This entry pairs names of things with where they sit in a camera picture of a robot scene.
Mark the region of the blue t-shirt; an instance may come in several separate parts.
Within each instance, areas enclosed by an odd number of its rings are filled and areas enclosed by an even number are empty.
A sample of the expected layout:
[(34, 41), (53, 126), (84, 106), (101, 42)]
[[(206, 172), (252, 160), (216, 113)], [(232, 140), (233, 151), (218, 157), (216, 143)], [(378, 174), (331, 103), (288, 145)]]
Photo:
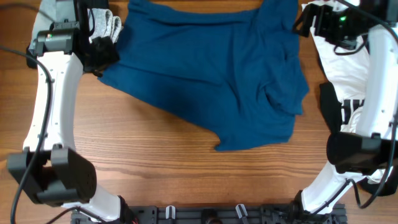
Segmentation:
[(199, 14), (131, 1), (105, 85), (214, 132), (218, 151), (291, 138), (308, 84), (293, 0)]

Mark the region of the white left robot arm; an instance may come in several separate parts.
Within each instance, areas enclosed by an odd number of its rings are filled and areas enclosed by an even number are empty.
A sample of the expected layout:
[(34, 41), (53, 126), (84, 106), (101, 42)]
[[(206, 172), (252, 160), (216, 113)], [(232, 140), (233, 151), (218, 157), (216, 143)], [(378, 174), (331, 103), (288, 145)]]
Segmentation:
[(77, 153), (73, 134), (80, 79), (85, 72), (118, 61), (112, 40), (49, 34), (38, 39), (33, 55), (22, 56), (36, 65), (38, 88), (22, 152), (7, 158), (7, 169), (19, 184), (10, 222), (16, 223), (17, 205), (25, 193), (34, 204), (77, 210), (98, 223), (125, 223), (128, 206), (98, 184), (96, 169)]

